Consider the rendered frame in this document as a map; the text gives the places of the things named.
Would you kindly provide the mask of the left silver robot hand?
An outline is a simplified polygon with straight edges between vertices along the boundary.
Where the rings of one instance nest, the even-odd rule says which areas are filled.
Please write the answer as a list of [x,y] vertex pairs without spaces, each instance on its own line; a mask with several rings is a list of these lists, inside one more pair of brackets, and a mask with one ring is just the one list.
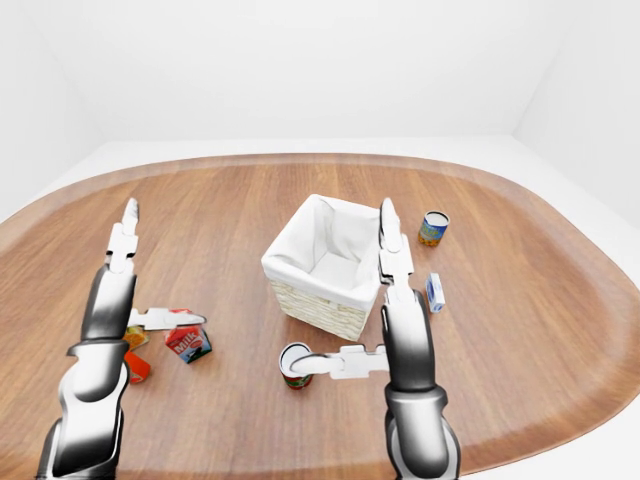
[[139,204],[131,198],[122,220],[112,227],[105,263],[94,277],[83,318],[83,340],[120,339],[129,327],[161,331],[206,322],[204,316],[189,309],[150,308],[141,313],[133,307],[138,221]]

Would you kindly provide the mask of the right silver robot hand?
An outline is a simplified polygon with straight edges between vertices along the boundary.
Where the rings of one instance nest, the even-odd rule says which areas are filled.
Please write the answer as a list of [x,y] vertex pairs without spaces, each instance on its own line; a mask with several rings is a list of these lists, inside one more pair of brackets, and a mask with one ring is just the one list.
[[346,345],[336,353],[289,356],[286,370],[296,376],[328,374],[333,379],[366,378],[387,371],[399,391],[429,390],[436,384],[435,355],[422,294],[409,284],[414,272],[408,238],[391,199],[380,206],[380,282],[386,286],[381,307],[384,343],[368,352],[362,345]]

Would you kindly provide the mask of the red milk carton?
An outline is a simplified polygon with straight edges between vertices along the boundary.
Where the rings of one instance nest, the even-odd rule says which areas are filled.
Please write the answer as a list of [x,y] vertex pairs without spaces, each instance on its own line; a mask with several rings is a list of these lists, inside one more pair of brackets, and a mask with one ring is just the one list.
[[189,364],[212,351],[204,330],[207,319],[189,309],[170,309],[171,329],[164,335],[165,345]]

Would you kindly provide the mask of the white lined wicker basket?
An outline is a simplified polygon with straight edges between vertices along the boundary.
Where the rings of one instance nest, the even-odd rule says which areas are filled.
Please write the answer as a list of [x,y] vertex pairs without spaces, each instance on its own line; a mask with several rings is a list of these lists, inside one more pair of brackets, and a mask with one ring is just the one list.
[[310,195],[261,259],[281,310],[349,341],[377,298],[377,208]]

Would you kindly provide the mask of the small blue white box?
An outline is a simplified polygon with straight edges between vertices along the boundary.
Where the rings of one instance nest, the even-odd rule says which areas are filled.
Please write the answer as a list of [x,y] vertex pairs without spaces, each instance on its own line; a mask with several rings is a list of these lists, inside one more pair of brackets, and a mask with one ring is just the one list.
[[431,313],[439,313],[446,304],[441,279],[438,273],[432,272],[426,280],[426,293]]

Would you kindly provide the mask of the blue and yellow tin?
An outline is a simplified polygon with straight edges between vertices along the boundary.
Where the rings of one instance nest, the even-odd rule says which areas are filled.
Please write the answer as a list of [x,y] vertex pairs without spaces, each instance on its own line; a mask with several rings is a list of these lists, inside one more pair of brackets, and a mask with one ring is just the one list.
[[441,211],[428,211],[425,213],[419,230],[419,241],[428,246],[437,246],[450,223],[449,217]]

